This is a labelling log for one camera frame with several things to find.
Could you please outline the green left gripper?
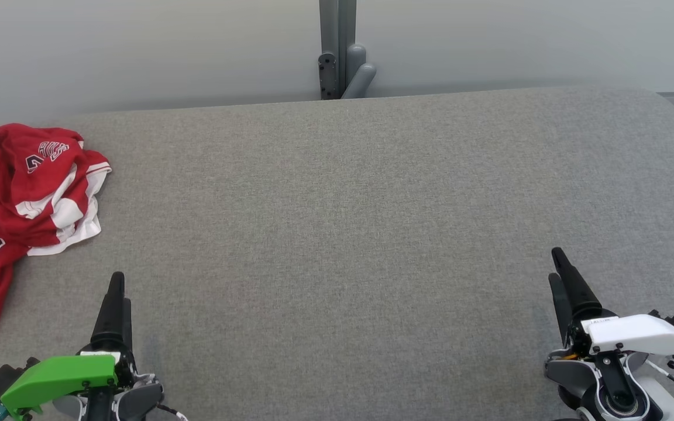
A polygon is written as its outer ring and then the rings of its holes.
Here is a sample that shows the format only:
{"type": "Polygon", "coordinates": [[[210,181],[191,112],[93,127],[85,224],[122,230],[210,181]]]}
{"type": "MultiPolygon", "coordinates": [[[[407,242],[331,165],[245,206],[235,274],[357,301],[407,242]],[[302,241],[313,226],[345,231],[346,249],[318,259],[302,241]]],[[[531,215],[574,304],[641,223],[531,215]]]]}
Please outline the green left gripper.
{"type": "Polygon", "coordinates": [[[118,420],[114,399],[133,386],[138,373],[133,356],[132,303],[124,298],[124,274],[113,272],[91,336],[92,351],[49,357],[35,363],[9,386],[1,405],[24,420],[56,399],[80,400],[78,420],[118,420]]]}

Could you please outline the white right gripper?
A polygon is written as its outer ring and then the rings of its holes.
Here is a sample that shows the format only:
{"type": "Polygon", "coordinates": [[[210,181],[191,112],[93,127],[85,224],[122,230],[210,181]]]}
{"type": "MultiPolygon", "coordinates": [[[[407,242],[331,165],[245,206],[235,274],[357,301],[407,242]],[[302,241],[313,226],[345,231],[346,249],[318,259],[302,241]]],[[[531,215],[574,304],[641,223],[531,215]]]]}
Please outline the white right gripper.
{"type": "Polygon", "coordinates": [[[577,267],[560,247],[552,248],[551,256],[555,272],[548,275],[548,282],[562,346],[570,346],[570,325],[578,320],[591,355],[612,351],[674,355],[674,325],[648,314],[599,318],[602,304],[577,267]]]}

